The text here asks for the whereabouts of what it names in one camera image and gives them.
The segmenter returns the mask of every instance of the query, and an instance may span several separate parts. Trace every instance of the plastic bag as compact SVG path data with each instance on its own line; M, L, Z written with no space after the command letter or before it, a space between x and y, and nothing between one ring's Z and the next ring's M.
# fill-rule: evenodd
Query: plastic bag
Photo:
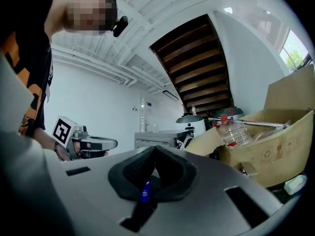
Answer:
M289 128L291 126L291 120L287 121L284 125L282 125L281 127L276 127L274 130L271 131L265 131L265 132L260 132L254 135L254 137L252 138L254 142L264 139L268 136L274 135L286 128Z

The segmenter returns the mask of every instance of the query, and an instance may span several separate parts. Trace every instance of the bracelet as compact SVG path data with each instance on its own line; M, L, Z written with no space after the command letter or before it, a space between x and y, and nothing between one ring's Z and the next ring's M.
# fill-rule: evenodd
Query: bracelet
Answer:
M63 162L64 160L59 156L59 153L58 153L58 145L59 145L59 143L58 143L57 141L55 141L55 144L54 144L54 152L56 153L56 155L57 155L59 161L62 161L62 162Z

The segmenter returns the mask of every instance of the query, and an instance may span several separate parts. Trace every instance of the metal rod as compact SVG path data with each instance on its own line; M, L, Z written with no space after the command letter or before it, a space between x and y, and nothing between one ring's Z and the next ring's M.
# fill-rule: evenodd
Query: metal rod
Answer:
M208 120L218 120L221 121L220 118L213 118L209 117ZM251 126L261 126L261 127L268 127L268 128L276 128L281 127L283 124L278 123L270 123L270 122L259 122L259 121L247 121L247 120L240 120L245 125L251 125Z

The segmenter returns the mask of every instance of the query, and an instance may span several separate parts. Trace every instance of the open cardboard box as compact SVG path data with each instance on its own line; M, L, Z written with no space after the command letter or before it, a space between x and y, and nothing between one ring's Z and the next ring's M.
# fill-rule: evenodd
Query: open cardboard box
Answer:
M277 185L300 174L310 153L315 109L315 71L313 65L292 73L269 85L264 110L243 117L243 120L286 123L292 126L272 136L239 147L224 145L217 128L194 138L186 151L207 156L218 148L220 161L237 170L245 164L253 166L251 177L263 187ZM250 126L252 136L271 128Z

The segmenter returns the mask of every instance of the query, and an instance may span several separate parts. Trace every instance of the rectangular slot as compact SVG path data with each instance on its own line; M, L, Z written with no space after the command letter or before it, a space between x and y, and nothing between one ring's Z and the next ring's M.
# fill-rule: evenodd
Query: rectangular slot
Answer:
M81 168L78 168L78 169L68 170L68 171L66 171L66 173L70 177L70 176L81 174L81 173L84 173L84 172L87 172L87 171L90 171L90 170L91 169L89 167L85 166L85 167L81 167Z
M225 192L252 228L268 219L268 215L240 187Z

